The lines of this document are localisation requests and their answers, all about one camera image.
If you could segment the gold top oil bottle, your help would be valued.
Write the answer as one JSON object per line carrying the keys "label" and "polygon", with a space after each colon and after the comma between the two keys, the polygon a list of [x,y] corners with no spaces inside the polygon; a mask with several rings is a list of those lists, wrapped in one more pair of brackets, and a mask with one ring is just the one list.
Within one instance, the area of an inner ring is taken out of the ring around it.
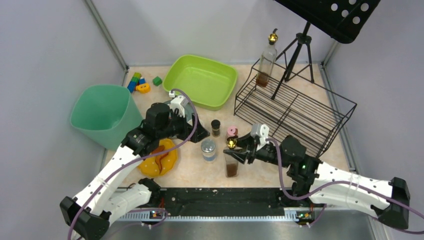
{"label": "gold top oil bottle", "polygon": [[268,85],[269,78],[272,74],[274,63],[277,58],[276,42],[278,41],[277,28],[268,36],[268,45],[263,50],[260,60],[258,72],[256,74],[256,84],[262,88]]}
{"label": "gold top oil bottle", "polygon": [[[226,140],[226,147],[224,150],[234,150],[237,146],[237,137],[229,137]],[[233,178],[238,175],[238,164],[239,162],[231,155],[224,153],[226,177]]]}

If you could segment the silver lid blue label jar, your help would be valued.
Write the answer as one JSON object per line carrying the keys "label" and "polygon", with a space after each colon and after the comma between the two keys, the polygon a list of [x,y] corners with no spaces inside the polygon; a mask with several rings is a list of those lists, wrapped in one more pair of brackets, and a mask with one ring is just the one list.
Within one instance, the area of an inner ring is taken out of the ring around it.
{"label": "silver lid blue label jar", "polygon": [[203,159],[208,163],[212,163],[217,157],[215,141],[213,139],[205,139],[201,142],[200,147]]}

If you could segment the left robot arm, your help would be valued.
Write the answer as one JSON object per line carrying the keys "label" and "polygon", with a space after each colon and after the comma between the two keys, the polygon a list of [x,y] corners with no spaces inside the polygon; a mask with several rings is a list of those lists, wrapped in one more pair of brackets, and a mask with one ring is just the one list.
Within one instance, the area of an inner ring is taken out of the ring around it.
{"label": "left robot arm", "polygon": [[116,220],[151,201],[157,187],[150,179],[119,195],[114,193],[133,169],[156,156],[154,150],[161,140],[180,139],[171,148],[176,150],[187,142],[198,143],[210,136],[200,123],[195,106],[191,107],[191,122],[188,122],[186,105],[192,102],[177,103],[173,99],[169,104],[152,104],[140,125],[125,135],[98,175],[75,196],[67,196],[60,202],[61,213],[69,226],[68,240],[100,240]]}

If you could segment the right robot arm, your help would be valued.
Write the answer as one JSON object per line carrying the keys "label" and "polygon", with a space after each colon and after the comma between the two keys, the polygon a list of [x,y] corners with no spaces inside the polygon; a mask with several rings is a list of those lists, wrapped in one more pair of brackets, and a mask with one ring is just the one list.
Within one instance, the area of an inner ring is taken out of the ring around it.
{"label": "right robot arm", "polygon": [[314,205],[334,205],[365,213],[394,229],[409,227],[410,193],[404,179],[379,180],[341,170],[306,153],[295,137],[288,135],[275,146],[270,139],[259,146],[258,137],[236,139],[234,148],[226,148],[227,157],[242,164],[254,160],[278,166],[293,181],[288,198],[309,200]]}

